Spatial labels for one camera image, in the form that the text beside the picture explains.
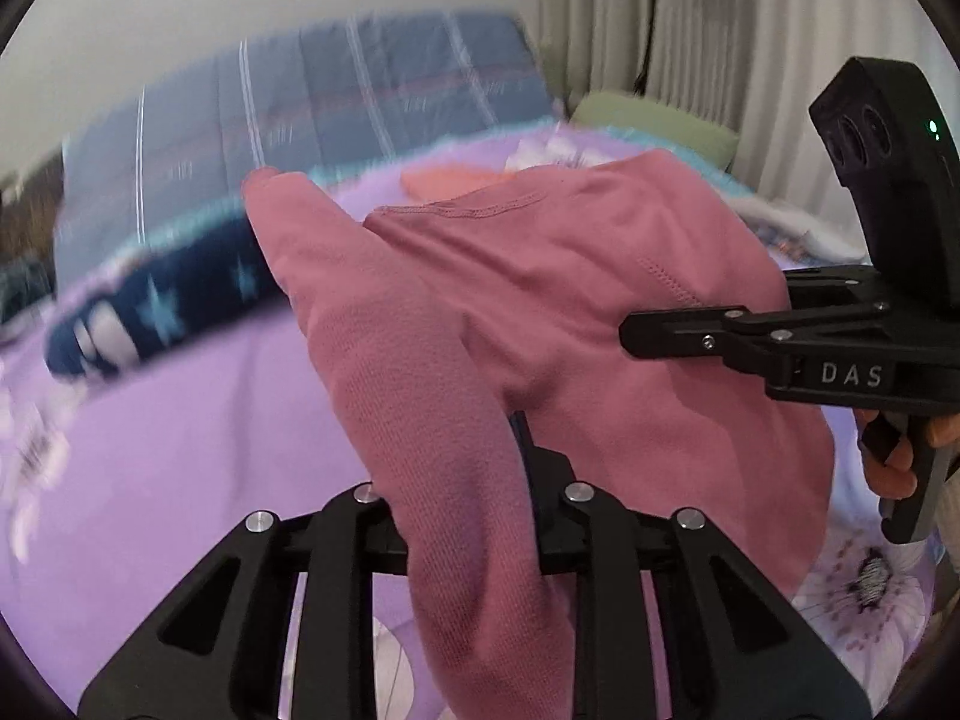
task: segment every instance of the star print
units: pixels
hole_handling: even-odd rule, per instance
[[[171,341],[186,335],[184,322],[176,312],[178,303],[175,290],[167,290],[161,295],[151,278],[147,283],[147,299],[136,310],[140,321],[157,333],[164,346],[170,346]]]
[[[233,269],[233,283],[237,288],[237,292],[240,293],[240,299],[244,303],[248,300],[253,300],[259,295],[260,290],[256,284],[256,274],[253,272],[253,268],[244,264],[244,262],[237,257],[236,267]]]

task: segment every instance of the pink shirt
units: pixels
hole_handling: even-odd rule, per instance
[[[254,173],[253,228],[337,415],[390,501],[440,689],[461,720],[569,717],[565,598],[536,570],[504,413],[627,506],[703,509],[786,594],[817,557],[833,448],[818,408],[717,360],[637,362],[627,313],[785,308],[784,279],[666,152],[540,167],[364,227],[303,176]]]

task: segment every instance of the curtain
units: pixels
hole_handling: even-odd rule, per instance
[[[650,0],[541,0],[539,52],[571,108],[590,91],[630,91],[646,50]]]
[[[852,55],[905,59],[960,132],[960,71],[916,0],[658,0],[648,94],[740,132],[733,174],[863,237],[806,110]]]

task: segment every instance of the green pillow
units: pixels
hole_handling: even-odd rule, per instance
[[[584,127],[622,127],[649,132],[696,151],[720,170],[733,162],[740,136],[719,124],[649,98],[622,92],[592,92],[577,106],[573,122]]]

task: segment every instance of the silver screw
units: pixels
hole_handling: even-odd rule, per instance
[[[574,482],[572,485],[567,485],[563,494],[566,495],[568,501],[573,503],[587,503],[587,501],[593,500],[594,495],[593,488],[586,482]]]
[[[677,522],[685,531],[702,531],[707,525],[707,517],[699,509],[681,509],[677,512]]]
[[[353,499],[357,503],[376,503],[380,500],[380,496],[373,490],[372,484],[366,483],[353,491]]]
[[[275,517],[270,512],[248,514],[244,524],[251,533],[264,533],[274,526]]]

